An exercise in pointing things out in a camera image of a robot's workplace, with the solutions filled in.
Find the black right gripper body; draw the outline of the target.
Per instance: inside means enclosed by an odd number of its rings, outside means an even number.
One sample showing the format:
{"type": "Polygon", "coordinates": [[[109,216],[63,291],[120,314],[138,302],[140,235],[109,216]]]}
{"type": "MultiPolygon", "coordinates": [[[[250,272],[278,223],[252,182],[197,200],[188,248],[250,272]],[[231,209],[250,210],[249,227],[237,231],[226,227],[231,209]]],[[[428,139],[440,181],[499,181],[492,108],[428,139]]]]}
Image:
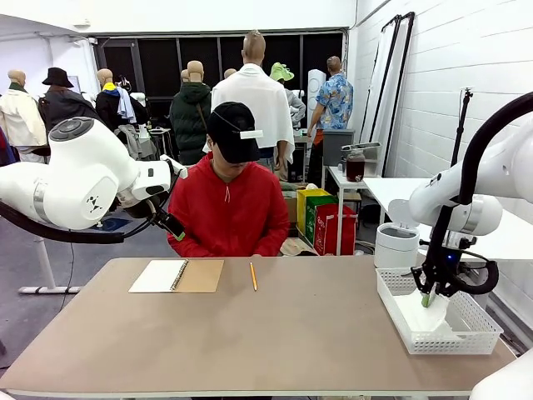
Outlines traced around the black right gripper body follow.
{"type": "Polygon", "coordinates": [[[456,287],[449,281],[449,278],[433,265],[412,267],[411,274],[416,287],[424,295],[429,296],[431,293],[435,293],[451,297],[456,293],[456,287]]]}

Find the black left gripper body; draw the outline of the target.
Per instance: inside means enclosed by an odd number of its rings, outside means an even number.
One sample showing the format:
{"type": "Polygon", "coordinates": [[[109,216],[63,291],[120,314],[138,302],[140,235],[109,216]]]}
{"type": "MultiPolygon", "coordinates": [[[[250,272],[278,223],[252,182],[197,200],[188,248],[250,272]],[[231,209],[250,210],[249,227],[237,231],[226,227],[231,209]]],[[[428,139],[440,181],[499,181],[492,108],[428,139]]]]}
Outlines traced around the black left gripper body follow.
{"type": "Polygon", "coordinates": [[[184,235],[184,227],[182,224],[172,214],[167,213],[164,210],[159,210],[156,213],[155,224],[172,236],[184,235]]]}

